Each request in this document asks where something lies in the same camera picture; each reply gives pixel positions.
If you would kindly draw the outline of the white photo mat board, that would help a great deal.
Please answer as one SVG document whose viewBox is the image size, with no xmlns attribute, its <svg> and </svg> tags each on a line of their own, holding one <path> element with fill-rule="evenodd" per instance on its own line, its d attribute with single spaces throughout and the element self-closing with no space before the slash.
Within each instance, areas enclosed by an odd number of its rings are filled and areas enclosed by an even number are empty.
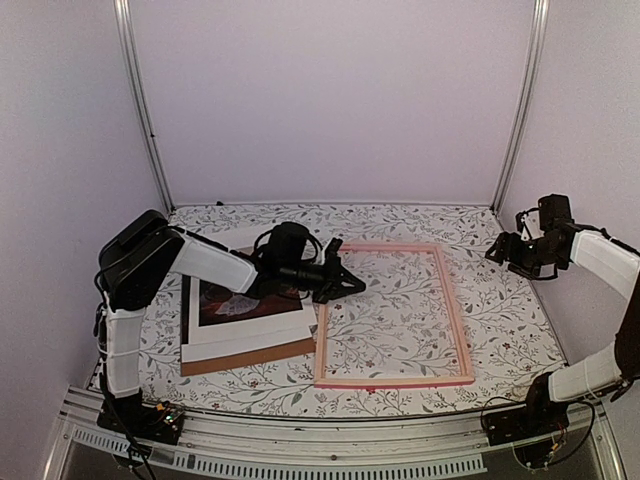
<svg viewBox="0 0 640 480">
<path fill-rule="evenodd" d="M 181 363 L 219 358 L 298 340 L 312 338 L 316 312 L 309 300 L 300 297 L 302 310 L 214 326 L 198 325 L 199 283 L 201 281 L 246 295 L 257 278 L 253 266 L 228 252 L 187 242 L 173 270 L 183 276 L 186 299 L 182 312 Z"/>
</svg>

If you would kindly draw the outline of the pink wooden picture frame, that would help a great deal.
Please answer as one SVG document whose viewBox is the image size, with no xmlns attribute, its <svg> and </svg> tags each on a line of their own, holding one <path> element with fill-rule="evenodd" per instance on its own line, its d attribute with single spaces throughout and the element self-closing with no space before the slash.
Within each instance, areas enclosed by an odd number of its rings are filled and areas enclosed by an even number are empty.
<svg viewBox="0 0 640 480">
<path fill-rule="evenodd" d="M 316 387 L 473 383 L 470 348 L 440 246 L 346 243 L 340 255 L 366 288 L 319 307 Z"/>
</svg>

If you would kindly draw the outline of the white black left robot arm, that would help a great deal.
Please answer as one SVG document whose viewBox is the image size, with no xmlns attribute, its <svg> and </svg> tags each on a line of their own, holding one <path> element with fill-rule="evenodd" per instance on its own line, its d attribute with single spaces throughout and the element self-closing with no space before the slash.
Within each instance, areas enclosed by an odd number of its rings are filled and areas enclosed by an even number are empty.
<svg viewBox="0 0 640 480">
<path fill-rule="evenodd" d="M 148 412 L 131 397 L 140 390 L 140 335 L 146 309 L 166 276 L 177 273 L 261 299 L 289 288 L 326 304 L 361 293 L 366 284 L 342 263 L 343 242 L 320 241 L 299 223 L 282 222 L 249 239 L 227 231 L 221 241 L 172 225 L 148 210 L 111 239 L 98 256 L 94 284 L 102 302 L 94 328 L 104 362 L 103 386 L 116 398 L 111 419 L 128 434 L 148 426 Z"/>
</svg>

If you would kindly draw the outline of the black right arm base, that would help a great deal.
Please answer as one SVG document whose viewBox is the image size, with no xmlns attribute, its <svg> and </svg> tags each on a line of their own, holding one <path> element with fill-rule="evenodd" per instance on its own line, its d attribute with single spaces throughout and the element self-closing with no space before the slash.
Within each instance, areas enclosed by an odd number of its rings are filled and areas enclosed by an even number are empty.
<svg viewBox="0 0 640 480">
<path fill-rule="evenodd" d="M 526 402 L 523 406 L 486 413 L 485 408 L 497 397 L 490 398 L 480 414 L 480 424 L 490 446 L 499 446 L 531 440 L 535 437 L 564 431 L 569 426 L 569 404 L 554 402 Z M 540 440 L 514 449 L 516 460 L 529 469 L 549 466 L 560 448 L 562 440 Z"/>
</svg>

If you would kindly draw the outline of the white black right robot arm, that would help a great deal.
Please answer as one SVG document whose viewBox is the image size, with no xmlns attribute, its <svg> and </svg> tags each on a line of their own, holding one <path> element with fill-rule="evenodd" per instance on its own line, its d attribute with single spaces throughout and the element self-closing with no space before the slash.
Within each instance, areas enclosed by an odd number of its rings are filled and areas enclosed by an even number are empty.
<svg viewBox="0 0 640 480">
<path fill-rule="evenodd" d="M 594 226 L 566 223 L 537 238 L 501 233 L 486 258 L 528 280 L 542 268 L 559 273 L 576 268 L 560 290 L 549 293 L 549 311 L 566 313 L 559 332 L 572 349 L 571 364 L 542 374 L 531 384 L 517 427 L 537 436 L 556 414 L 578 400 L 604 395 L 616 401 L 639 380 L 639 253 Z"/>
</svg>

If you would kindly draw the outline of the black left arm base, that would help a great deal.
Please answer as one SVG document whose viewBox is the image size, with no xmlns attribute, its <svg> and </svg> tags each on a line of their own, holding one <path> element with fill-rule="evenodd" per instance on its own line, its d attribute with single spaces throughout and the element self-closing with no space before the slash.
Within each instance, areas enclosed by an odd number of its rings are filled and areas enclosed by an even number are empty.
<svg viewBox="0 0 640 480">
<path fill-rule="evenodd" d="M 184 409 L 168 401 L 153 406 L 143 404 L 142 393 L 123 398 L 108 395 L 97 425 L 135 439 L 177 445 L 184 425 Z"/>
</svg>

